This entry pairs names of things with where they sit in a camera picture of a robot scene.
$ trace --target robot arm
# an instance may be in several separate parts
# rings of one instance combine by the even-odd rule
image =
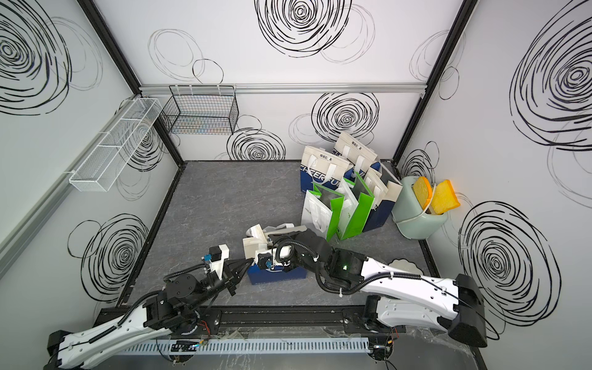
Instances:
[[[257,253],[260,268],[283,266],[290,271],[302,266],[315,272],[327,292],[375,294],[366,301],[367,329],[432,327],[461,343],[487,346],[484,299],[470,276],[459,274],[453,280],[410,274],[360,253],[332,248],[311,230],[271,239],[273,248]]]
[[[452,280],[410,274],[360,253],[334,249],[311,230],[271,235],[270,240],[271,249],[257,252],[259,268],[283,266],[288,272],[302,266],[315,273],[326,292],[373,293],[363,318],[368,330],[427,326],[447,330],[450,337],[470,346],[487,345],[483,297],[470,276]],[[90,369],[148,339],[191,332],[205,314],[201,306],[225,289],[234,295],[253,262],[228,257],[226,245],[212,247],[203,264],[167,275],[164,289],[141,297],[125,315],[80,333],[52,333],[47,347],[51,359],[44,370]],[[200,281],[189,274],[197,268],[206,273]]]
[[[58,330],[50,334],[47,351],[51,359],[44,370],[91,369],[146,340],[190,332],[200,314],[204,314],[200,313],[200,306],[225,289],[234,295],[253,262],[253,259],[228,260],[228,257],[225,244],[212,247],[203,257],[203,263],[167,275],[164,289],[144,295],[125,315],[84,332]],[[189,274],[198,268],[203,268],[206,274],[200,281]]]

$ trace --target yellow bread slice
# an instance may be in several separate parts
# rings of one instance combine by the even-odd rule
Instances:
[[[432,186],[430,182],[423,176],[419,177],[415,181],[415,184],[413,184],[413,192],[422,209],[426,208],[430,199],[432,199]]]
[[[443,214],[460,205],[450,180],[444,180],[436,186],[434,199],[430,204],[435,214]]]

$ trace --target white wire basket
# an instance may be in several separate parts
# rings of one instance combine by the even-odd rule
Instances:
[[[70,177],[80,191],[109,191],[158,118],[158,99],[138,98]]]

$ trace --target shopping bag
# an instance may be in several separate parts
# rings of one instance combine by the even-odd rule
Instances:
[[[300,224],[329,241],[337,232],[342,207],[343,194],[313,184],[313,190],[308,190],[304,198]]]
[[[354,164],[353,168],[346,172],[345,178],[348,180],[355,180],[355,172],[359,172],[363,178],[370,166],[375,169],[380,167],[378,154],[345,132],[341,133],[337,142],[335,142],[333,154],[347,158],[348,161]]]
[[[364,232],[382,227],[389,218],[403,187],[399,180],[381,163],[379,171],[370,168],[364,179],[374,194],[372,210],[364,226]]]
[[[337,224],[337,236],[339,238],[345,232],[349,220],[352,219],[353,213],[358,207],[358,199],[353,196],[352,192],[353,185],[354,183],[352,181],[343,178],[336,189],[337,192],[343,194],[343,206],[341,207],[341,215]]]
[[[368,215],[372,210],[372,202],[374,201],[374,194],[370,191],[364,182],[364,179],[362,179],[358,172],[356,172],[356,180],[353,183],[353,188],[351,191],[352,196],[358,201],[358,206],[353,211],[353,214],[351,215],[348,224],[345,226],[345,229],[343,226],[341,229],[339,227],[337,228],[337,236],[339,236],[339,239],[341,240],[362,233],[364,225],[366,224],[366,220],[368,219]]]
[[[345,158],[306,146],[300,162],[300,190],[313,190],[313,183],[336,189],[343,174],[352,167]]]

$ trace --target green paper bag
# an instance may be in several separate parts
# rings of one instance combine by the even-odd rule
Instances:
[[[351,184],[351,182],[344,181],[344,185],[347,184]],[[366,220],[368,219],[368,215],[372,210],[374,194],[370,191],[359,172],[356,172],[355,182],[353,183],[353,188],[351,189],[351,194],[349,196],[351,197],[352,195],[358,200],[358,206],[355,208],[355,211],[353,211],[353,214],[348,215],[351,216],[351,218],[347,225],[345,226],[342,223],[342,225],[337,228],[337,236],[339,236],[339,239],[341,240],[361,234],[364,225],[366,224]]]
[[[307,190],[304,198],[300,224],[329,241],[337,232],[342,207],[343,194],[325,186],[313,184],[313,190]]]

